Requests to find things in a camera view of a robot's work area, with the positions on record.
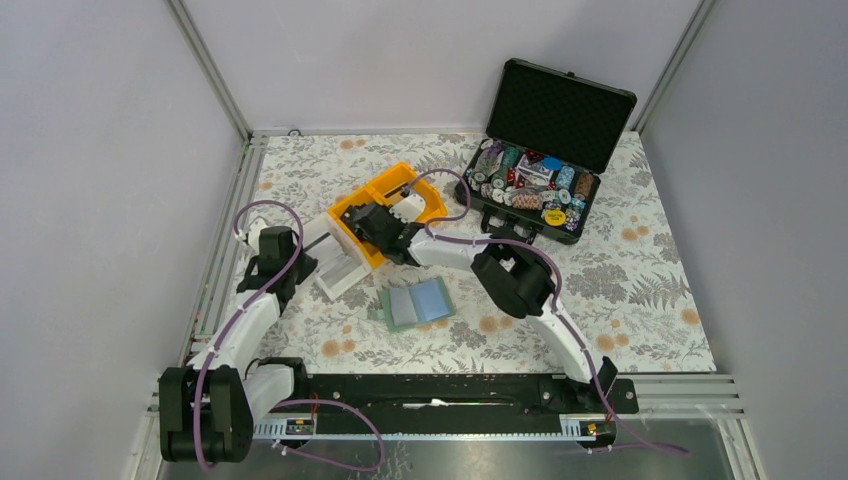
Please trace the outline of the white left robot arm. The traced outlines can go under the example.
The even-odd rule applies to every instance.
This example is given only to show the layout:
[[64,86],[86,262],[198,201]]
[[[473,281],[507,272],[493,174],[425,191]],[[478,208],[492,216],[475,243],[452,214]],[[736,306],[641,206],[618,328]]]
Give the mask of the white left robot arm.
[[282,360],[253,355],[317,262],[304,253],[300,230],[264,224],[247,233],[250,258],[237,286],[238,305],[207,346],[159,379],[160,451],[167,462],[237,463],[251,447],[254,424],[276,405],[296,411],[310,385]]

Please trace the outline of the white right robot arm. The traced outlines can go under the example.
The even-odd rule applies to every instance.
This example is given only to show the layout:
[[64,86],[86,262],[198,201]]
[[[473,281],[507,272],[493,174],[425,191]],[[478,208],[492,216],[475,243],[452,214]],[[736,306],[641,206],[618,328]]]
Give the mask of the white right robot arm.
[[341,222],[356,240],[395,264],[473,273],[503,313],[525,319],[556,354],[579,407],[597,412],[612,400],[617,368],[588,344],[567,312],[556,263],[514,231],[450,236],[427,223],[402,220],[375,202],[344,207]]

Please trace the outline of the yellow double storage bin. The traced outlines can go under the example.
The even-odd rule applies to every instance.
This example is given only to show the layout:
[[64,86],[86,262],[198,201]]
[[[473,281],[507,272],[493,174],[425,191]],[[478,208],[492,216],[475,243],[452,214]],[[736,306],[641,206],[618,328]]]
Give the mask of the yellow double storage bin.
[[412,191],[421,196],[424,202],[417,221],[424,223],[433,218],[446,217],[448,210],[437,188],[426,180],[415,181],[417,176],[418,173],[408,164],[400,162],[337,201],[327,210],[335,226],[342,232],[342,239],[354,246],[353,251],[362,257],[371,269],[384,264],[387,258],[376,247],[367,245],[364,240],[356,239],[353,230],[343,224],[343,214],[348,207],[358,207],[369,203],[391,208],[403,200],[402,192],[410,183],[413,183]]

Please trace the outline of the white storage bin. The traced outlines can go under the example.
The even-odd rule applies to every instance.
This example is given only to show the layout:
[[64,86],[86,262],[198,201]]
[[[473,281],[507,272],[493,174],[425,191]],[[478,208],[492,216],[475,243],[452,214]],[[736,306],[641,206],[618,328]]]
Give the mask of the white storage bin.
[[309,221],[304,235],[305,253],[317,261],[308,279],[330,300],[336,300],[372,273],[359,247],[328,213]]

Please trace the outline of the orange poker chip stack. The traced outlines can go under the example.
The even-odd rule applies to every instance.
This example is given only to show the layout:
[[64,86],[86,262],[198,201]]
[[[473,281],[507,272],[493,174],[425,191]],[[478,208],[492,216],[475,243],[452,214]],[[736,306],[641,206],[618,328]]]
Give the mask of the orange poker chip stack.
[[513,190],[509,195],[509,205],[515,209],[539,211],[543,207],[543,199],[539,192]]

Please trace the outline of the yellow big blind chip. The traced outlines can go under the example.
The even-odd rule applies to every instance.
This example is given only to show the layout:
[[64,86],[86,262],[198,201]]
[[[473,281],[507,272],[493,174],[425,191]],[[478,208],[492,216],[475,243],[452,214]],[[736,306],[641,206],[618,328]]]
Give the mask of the yellow big blind chip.
[[560,227],[567,222],[567,215],[560,209],[544,210],[542,218],[547,225],[552,227]]

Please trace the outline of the black poker chip case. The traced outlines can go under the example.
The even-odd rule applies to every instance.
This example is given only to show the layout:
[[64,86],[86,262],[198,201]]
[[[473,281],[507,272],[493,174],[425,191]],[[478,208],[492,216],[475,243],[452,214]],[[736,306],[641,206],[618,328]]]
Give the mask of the black poker chip case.
[[[635,93],[517,58],[505,62],[485,137],[464,170],[460,203],[481,213],[480,229],[498,219],[565,245],[583,234],[604,173],[637,104]],[[541,194],[539,211],[509,205],[513,190]],[[567,222],[547,225],[544,210]]]

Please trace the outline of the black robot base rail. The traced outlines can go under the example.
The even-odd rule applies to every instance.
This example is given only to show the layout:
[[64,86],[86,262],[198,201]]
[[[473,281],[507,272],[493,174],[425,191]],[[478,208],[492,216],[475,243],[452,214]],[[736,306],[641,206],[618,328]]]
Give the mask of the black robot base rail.
[[600,390],[554,374],[318,374],[299,358],[297,405],[256,421],[257,439],[588,440],[614,437],[613,414],[639,404],[632,381],[602,366]]

